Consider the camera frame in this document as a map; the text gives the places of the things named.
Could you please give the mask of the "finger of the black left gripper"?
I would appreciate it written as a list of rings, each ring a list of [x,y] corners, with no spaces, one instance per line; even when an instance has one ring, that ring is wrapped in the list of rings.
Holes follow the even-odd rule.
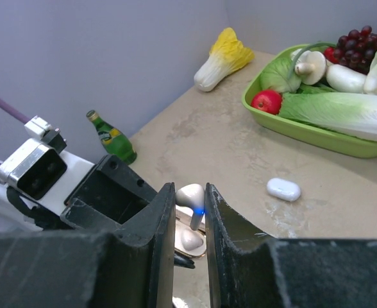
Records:
[[[182,268],[194,269],[195,263],[189,257],[180,253],[174,254],[174,265]]]
[[[74,229],[119,228],[157,195],[126,163],[103,157],[65,200],[60,219]]]

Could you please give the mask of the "white stem earbud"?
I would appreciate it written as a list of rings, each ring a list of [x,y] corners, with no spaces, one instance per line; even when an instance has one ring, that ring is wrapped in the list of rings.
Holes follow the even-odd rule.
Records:
[[[198,230],[205,214],[205,190],[200,184],[189,184],[176,192],[176,204],[193,211],[190,228]]]
[[[198,249],[204,243],[203,238],[198,233],[188,229],[184,229],[180,232],[180,241],[182,247],[187,251]]]

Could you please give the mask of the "white earbud charging case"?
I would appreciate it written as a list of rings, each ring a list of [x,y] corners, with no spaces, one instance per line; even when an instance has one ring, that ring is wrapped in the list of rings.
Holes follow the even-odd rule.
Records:
[[[294,202],[301,196],[298,184],[282,178],[272,178],[267,182],[267,192],[284,201]]]

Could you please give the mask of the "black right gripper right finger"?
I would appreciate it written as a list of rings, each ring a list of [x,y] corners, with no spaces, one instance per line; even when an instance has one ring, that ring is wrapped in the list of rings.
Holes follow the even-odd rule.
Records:
[[[377,239],[275,238],[205,190],[212,307],[377,307]]]

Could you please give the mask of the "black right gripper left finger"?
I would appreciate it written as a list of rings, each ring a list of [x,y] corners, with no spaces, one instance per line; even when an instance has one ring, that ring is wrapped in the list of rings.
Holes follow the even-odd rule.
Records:
[[[171,307],[175,188],[108,230],[0,233],[0,307]]]

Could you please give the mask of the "beige earbud case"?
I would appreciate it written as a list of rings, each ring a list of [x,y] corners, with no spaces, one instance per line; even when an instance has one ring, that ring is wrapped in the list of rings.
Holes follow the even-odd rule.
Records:
[[[191,259],[206,255],[205,219],[197,230],[190,228],[193,211],[176,206],[175,250]]]

